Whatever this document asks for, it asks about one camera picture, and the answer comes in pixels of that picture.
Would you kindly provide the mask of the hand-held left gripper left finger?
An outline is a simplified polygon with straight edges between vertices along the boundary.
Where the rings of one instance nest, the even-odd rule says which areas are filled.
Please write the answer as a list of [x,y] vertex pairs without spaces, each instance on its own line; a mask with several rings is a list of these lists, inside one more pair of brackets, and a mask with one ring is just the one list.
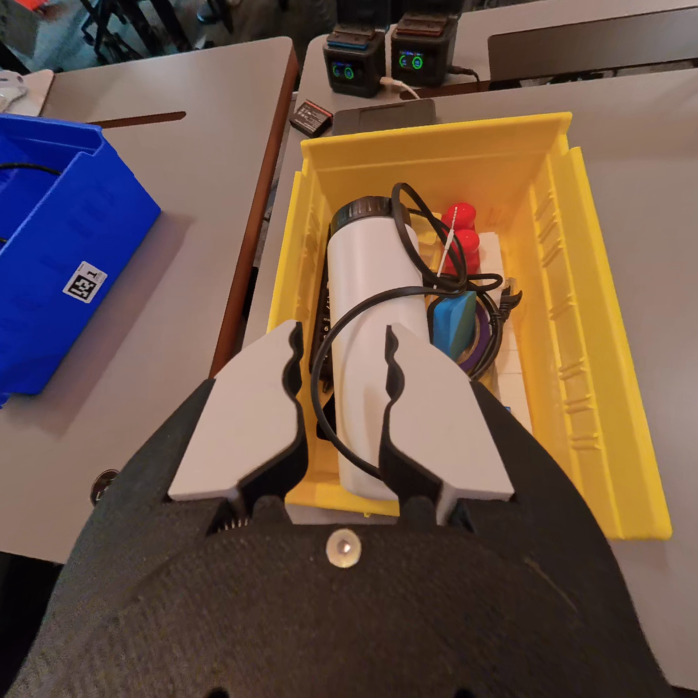
[[298,399],[301,322],[286,320],[235,355],[214,378],[168,496],[224,498],[252,510],[266,496],[285,501],[306,475],[309,450]]

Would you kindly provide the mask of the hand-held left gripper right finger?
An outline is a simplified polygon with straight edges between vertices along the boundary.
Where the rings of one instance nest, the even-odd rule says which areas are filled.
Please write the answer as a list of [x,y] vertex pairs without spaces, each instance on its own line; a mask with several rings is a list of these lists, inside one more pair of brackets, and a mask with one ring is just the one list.
[[385,361],[379,474],[399,517],[414,504],[447,524],[459,501],[510,501],[514,486],[465,372],[404,325],[387,326]]

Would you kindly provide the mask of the yellow plastic bin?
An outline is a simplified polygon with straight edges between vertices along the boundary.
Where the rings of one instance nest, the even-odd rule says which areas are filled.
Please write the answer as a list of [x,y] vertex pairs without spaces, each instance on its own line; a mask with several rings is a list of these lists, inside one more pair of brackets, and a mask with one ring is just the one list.
[[301,142],[266,330],[313,330],[330,219],[411,185],[442,214],[468,202],[523,292],[513,318],[533,436],[609,539],[673,533],[630,346],[571,113]]

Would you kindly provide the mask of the round dark desk grommet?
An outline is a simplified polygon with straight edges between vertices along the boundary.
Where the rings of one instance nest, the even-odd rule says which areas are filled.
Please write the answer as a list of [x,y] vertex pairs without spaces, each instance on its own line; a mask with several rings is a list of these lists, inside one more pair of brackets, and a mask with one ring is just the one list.
[[90,501],[93,507],[96,506],[96,504],[103,498],[106,490],[114,482],[118,475],[118,470],[109,469],[103,471],[93,481],[93,484],[90,489]]

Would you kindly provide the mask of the grey desk with brown edge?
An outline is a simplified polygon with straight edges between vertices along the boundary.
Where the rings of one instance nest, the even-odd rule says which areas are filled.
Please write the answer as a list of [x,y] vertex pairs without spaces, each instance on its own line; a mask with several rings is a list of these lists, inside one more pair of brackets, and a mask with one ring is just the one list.
[[232,352],[298,70],[288,37],[57,75],[161,207],[38,397],[1,409],[1,552],[64,563],[120,470]]

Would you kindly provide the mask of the purple tape roll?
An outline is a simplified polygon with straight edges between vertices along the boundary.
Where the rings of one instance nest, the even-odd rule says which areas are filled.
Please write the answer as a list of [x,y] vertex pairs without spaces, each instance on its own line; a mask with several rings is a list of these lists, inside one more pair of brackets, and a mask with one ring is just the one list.
[[492,338],[492,330],[488,313],[480,307],[476,309],[476,327],[471,344],[467,347],[458,365],[462,371],[470,374],[484,357],[488,344]]

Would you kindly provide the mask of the blue sponge block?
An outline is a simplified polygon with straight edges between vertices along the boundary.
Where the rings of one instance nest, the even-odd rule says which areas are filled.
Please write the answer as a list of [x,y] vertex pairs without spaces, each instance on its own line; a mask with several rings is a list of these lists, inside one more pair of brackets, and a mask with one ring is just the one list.
[[473,341],[476,330],[477,293],[439,297],[426,310],[432,345],[459,363]]

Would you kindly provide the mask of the black printed adapter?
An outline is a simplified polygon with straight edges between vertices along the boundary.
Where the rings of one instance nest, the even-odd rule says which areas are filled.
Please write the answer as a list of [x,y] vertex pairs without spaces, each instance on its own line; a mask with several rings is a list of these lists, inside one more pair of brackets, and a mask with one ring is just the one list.
[[[317,356],[319,353],[320,346],[325,340],[327,334],[329,333],[329,330],[331,329],[330,315],[331,313],[329,303],[328,267],[327,261],[325,261],[320,281],[320,289],[318,293],[318,305],[316,310],[315,324],[313,326],[312,344],[309,359],[310,373],[312,373],[312,370],[317,363]],[[331,351],[327,353],[327,356],[320,365],[319,384],[322,394],[330,394],[332,392],[334,382]]]

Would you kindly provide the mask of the blue plastic bin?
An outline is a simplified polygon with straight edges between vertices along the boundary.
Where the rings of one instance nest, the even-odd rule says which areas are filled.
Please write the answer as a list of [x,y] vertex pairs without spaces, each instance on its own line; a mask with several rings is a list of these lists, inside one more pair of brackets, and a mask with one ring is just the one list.
[[1,405],[36,395],[160,206],[98,126],[1,115]]

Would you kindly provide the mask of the small black battery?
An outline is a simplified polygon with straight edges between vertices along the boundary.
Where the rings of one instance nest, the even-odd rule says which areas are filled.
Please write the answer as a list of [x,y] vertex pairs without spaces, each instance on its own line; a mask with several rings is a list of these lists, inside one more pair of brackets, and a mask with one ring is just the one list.
[[289,117],[290,126],[308,138],[320,137],[332,128],[334,115],[317,104],[305,100]]

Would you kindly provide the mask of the black charger dock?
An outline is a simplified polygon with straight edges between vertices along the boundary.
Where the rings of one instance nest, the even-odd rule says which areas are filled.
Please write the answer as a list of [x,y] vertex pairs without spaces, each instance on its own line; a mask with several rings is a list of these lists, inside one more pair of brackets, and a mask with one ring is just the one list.
[[385,30],[337,24],[323,47],[327,78],[335,93],[375,97],[386,76]]
[[441,86],[451,65],[458,15],[406,13],[390,38],[393,80],[409,87]]

